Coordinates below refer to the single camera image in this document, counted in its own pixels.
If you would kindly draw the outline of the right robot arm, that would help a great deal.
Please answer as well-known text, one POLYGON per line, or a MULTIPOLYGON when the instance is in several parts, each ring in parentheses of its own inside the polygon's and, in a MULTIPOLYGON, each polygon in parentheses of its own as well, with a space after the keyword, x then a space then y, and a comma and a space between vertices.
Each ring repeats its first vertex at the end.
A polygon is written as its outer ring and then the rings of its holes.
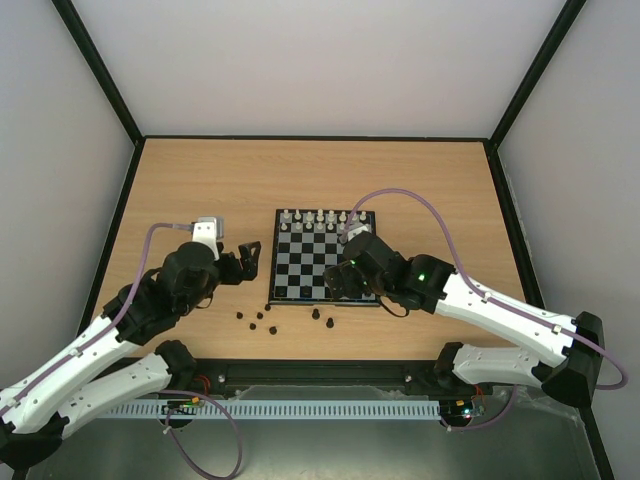
POLYGON ((488 349, 446 344, 434 369, 443 389, 513 384, 539 388, 572 407, 592 403, 604 348, 598 316, 582 312, 571 317, 536 308, 465 278, 436 257, 404 258, 370 232, 353 236, 343 258, 324 272, 332 297, 373 294, 408 312, 451 317, 511 342, 509 348, 488 349))

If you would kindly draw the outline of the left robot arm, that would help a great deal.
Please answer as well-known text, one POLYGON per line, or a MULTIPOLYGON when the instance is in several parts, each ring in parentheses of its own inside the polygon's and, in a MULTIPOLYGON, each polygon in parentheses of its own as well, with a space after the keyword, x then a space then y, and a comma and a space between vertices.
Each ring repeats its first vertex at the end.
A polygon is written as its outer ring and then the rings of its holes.
POLYGON ((187 242, 161 267, 123 287, 101 315, 40 369, 1 392, 1 461, 14 470, 51 456, 64 439, 101 413, 166 388, 184 390, 197 362, 178 340, 120 370, 108 367, 172 329, 220 285, 252 281, 261 245, 237 253, 187 242))

